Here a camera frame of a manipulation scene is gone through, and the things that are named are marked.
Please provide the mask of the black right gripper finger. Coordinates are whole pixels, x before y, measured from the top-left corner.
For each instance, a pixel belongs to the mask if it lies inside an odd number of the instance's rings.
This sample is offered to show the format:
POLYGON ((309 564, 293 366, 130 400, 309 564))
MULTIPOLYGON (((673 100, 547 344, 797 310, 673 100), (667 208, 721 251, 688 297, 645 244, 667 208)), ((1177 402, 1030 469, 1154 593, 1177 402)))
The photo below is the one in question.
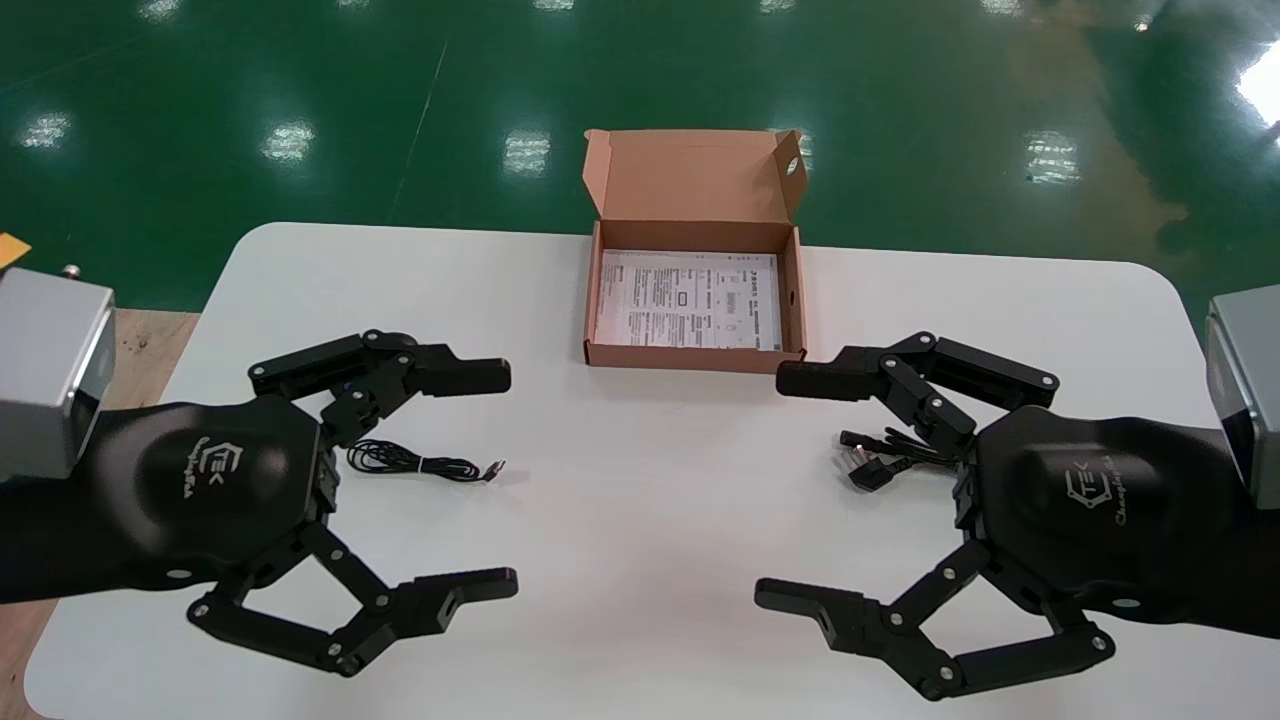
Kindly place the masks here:
POLYGON ((828 363, 781 363, 776 388, 783 396, 800 398, 878 400, 927 447, 955 459, 975 438, 977 424, 942 389, 1015 411, 1050 407, 1059 378, 922 332, 888 347, 846 346, 828 363))

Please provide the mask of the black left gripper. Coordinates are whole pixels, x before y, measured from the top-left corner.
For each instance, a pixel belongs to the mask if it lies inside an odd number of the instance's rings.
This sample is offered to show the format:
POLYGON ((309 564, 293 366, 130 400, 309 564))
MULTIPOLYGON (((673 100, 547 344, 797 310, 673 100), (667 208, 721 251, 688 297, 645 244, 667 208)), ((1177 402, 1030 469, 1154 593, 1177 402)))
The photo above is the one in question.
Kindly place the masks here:
POLYGON ((321 427, 275 396, 108 411, 70 475, 4 480, 3 602, 218 582, 189 606, 191 624, 351 678, 398 641, 444 633, 461 606, 518 593, 512 568, 390 588, 323 524, 337 509, 330 447, 352 448, 417 395, 509 391, 504 359, 463 360, 448 345, 367 331, 256 363, 248 378, 257 396, 332 393, 321 427), (306 557, 360 605, 333 632, 244 606, 252 589, 306 557))

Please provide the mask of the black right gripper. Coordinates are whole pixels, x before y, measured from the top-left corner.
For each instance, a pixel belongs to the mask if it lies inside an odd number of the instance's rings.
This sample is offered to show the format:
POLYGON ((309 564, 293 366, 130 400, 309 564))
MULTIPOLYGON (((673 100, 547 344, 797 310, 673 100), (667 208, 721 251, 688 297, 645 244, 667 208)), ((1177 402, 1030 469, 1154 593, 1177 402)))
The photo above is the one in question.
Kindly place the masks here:
POLYGON ((891 603, 762 578, 756 606, 815 620, 928 701, 1083 673, 1115 655, 1082 609, 1277 637, 1277 512, 1257 509, 1221 430, 1037 406, 975 438, 955 488, 966 541, 891 603), (950 655, 924 623, 979 575, 1051 635, 950 655))

